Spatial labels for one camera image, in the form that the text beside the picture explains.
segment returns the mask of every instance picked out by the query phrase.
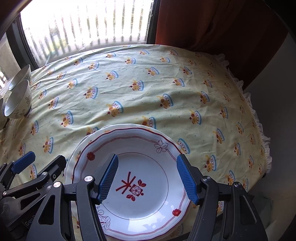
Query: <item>brown curtain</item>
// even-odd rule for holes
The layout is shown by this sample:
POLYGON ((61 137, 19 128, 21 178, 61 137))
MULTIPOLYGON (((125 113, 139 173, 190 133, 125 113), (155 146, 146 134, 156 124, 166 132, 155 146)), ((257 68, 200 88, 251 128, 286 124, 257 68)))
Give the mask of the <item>brown curtain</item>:
POLYGON ((156 44, 224 53, 231 72, 246 87, 287 33, 262 0, 161 0, 156 44))

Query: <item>silver screw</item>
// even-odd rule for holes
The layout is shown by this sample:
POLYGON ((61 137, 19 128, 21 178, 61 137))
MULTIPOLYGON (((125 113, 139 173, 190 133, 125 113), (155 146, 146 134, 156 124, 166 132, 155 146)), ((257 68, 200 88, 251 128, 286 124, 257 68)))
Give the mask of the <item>silver screw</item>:
POLYGON ((211 178, 209 176, 203 176, 202 179, 205 181, 205 182, 209 182, 211 180, 211 178))
POLYGON ((55 183, 54 183, 54 187, 55 187, 55 188, 58 188, 60 185, 61 185, 60 182, 55 182, 55 183))
POLYGON ((237 187, 237 188, 240 188, 241 184, 239 182, 234 182, 234 185, 237 187))
POLYGON ((90 181, 92 180, 92 176, 86 176, 86 177, 84 178, 84 180, 85 180, 86 182, 90 182, 90 181))

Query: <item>blue gripper pad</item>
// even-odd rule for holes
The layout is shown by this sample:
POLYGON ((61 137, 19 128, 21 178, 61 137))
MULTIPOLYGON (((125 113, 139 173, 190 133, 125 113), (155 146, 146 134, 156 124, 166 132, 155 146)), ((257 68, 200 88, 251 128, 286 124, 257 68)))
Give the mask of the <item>blue gripper pad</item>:
POLYGON ((30 164, 32 164, 35 161, 35 153, 32 151, 29 151, 21 158, 17 159, 12 167, 11 171, 13 174, 20 174, 26 167, 28 167, 30 164))
POLYGON ((114 155, 103 178, 99 183, 99 195, 97 199, 100 201, 100 203, 102 203, 102 201, 105 200, 108 196, 117 168, 118 168, 118 156, 114 155))
POLYGON ((196 186, 186 164, 184 163, 184 161, 180 155, 177 157, 177 169, 178 169, 179 175, 181 177, 181 180, 183 182, 183 185, 184 185, 184 188, 185 188, 188 198, 195 205, 197 205, 197 203, 198 203, 197 186, 196 186))

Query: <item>white lace trim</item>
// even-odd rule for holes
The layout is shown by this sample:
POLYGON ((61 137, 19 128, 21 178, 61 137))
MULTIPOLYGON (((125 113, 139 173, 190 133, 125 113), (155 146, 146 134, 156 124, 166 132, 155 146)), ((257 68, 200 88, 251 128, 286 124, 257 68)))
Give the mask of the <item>white lace trim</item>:
POLYGON ((251 94, 250 93, 245 93, 245 94, 243 93, 242 86, 244 85, 244 82, 242 80, 238 80, 237 78, 235 78, 233 76, 233 74, 230 72, 230 70, 227 68, 227 66, 229 65, 229 62, 227 60, 225 60, 225 55, 224 54, 213 55, 213 57, 225 68, 225 70, 227 71, 229 76, 236 83, 236 85, 239 88, 241 94, 243 94, 246 102, 248 103, 248 105, 249 105, 249 107, 251 109, 251 112, 252 112, 252 114, 254 116, 256 125, 257 125, 257 127, 259 129, 261 139, 263 141, 263 146, 264 146, 264 149, 265 149, 265 157, 266 157, 266 173, 269 173, 271 171, 271 168, 272 168, 272 164, 271 164, 272 157, 270 156, 270 150, 269 150, 270 138, 266 137, 264 135, 264 133, 263 133, 262 124, 259 122, 257 113, 252 107, 251 94))

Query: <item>white plate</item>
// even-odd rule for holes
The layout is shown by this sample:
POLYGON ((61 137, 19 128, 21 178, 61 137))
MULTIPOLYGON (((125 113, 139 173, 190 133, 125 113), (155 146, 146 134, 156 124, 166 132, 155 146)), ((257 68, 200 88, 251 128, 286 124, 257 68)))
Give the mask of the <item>white plate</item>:
POLYGON ((172 232, 190 203, 176 167, 178 145, 142 125, 105 127, 77 147, 65 170, 66 184, 92 175, 111 153, 119 157, 118 170, 108 197, 97 206, 104 233, 150 240, 172 232))

